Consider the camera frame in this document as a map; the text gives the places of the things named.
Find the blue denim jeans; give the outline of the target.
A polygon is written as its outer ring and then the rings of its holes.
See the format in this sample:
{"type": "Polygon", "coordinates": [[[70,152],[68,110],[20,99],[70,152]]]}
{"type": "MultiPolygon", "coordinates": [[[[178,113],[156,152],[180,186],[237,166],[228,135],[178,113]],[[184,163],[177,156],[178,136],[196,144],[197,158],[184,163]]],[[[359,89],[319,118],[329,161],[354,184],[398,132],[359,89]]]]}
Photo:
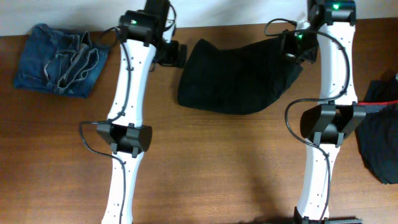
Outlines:
{"type": "Polygon", "coordinates": [[[15,75],[14,88],[56,95],[89,97],[109,49],[87,31],[33,26],[15,75]]]}

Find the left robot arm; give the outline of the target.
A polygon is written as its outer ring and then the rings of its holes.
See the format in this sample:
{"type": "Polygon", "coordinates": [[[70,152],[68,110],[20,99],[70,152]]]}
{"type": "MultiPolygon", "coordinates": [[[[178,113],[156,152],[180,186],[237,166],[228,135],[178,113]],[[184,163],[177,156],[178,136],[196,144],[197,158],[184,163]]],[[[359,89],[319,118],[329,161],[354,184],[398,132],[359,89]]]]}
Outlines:
{"type": "Polygon", "coordinates": [[[132,223],[137,171],[152,140],[143,123],[149,73],[156,65],[183,68],[187,46],[173,40],[177,13],[169,0],[147,0],[143,9],[126,11],[117,28],[121,61],[112,107],[97,133],[110,145],[112,176],[102,223],[132,223]]]}

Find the black shorts garment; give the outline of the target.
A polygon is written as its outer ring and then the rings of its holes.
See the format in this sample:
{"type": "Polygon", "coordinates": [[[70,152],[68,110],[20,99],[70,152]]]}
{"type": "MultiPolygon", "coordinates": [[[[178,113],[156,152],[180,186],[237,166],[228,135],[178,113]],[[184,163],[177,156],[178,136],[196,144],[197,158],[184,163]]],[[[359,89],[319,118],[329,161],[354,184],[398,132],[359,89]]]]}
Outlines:
{"type": "Polygon", "coordinates": [[[303,68],[280,56],[279,38],[221,50],[205,39],[194,46],[177,92],[180,106],[247,115],[277,101],[303,68]]]}

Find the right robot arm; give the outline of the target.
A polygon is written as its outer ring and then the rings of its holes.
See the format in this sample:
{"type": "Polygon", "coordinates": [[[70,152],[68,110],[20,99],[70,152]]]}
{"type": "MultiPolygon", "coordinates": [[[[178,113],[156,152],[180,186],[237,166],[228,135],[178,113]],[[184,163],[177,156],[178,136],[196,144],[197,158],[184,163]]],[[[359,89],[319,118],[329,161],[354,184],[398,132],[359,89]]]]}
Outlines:
{"type": "Polygon", "coordinates": [[[307,3],[307,19],[282,34],[283,58],[296,63],[321,57],[321,91],[316,106],[303,112],[300,135],[307,158],[303,190],[294,223],[332,223],[329,217],[331,177],[343,141],[365,118],[358,104],[352,72],[356,25],[354,1],[307,3]]]}

